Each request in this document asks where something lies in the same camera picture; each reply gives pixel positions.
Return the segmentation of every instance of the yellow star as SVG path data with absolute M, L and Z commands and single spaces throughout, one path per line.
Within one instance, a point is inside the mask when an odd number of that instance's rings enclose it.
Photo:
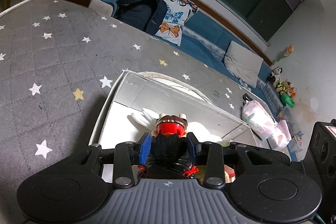
M 82 90 L 80 89 L 76 89 L 74 92 L 73 92 L 73 95 L 75 96 L 75 100 L 78 101 L 78 99 L 81 99 L 81 100 L 84 100 L 83 98 L 83 92 Z
M 160 59 L 159 59 L 159 61 L 160 61 L 160 65 L 164 65 L 165 67 L 168 66 L 168 64 L 167 64 L 164 60 L 160 60 Z

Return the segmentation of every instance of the black backpack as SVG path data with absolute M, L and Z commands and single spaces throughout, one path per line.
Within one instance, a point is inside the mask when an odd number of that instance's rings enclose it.
M 167 13 L 164 0 L 117 0 L 118 9 L 115 18 L 155 35 Z

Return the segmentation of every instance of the gray pillow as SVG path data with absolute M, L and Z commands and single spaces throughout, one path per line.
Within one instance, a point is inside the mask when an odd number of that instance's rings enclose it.
M 236 78 L 256 88 L 263 59 L 250 50 L 231 41 L 224 56 L 224 65 Z

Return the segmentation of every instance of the silver screw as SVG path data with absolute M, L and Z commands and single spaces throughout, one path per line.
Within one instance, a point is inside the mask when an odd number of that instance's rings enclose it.
M 127 178 L 127 177 L 119 177 L 115 180 L 116 184 L 123 185 L 123 186 L 130 185 L 131 182 L 132 182 L 132 180 L 130 178 Z
M 207 183 L 210 185 L 217 186 L 217 185 L 221 185 L 223 183 L 223 180 L 218 177 L 210 177 L 207 179 Z

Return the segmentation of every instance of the black speaker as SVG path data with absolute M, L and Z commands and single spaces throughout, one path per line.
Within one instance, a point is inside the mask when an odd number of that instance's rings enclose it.
M 307 154 L 303 160 L 305 174 L 322 189 L 318 214 L 328 223 L 336 215 L 336 120 L 316 122 Z

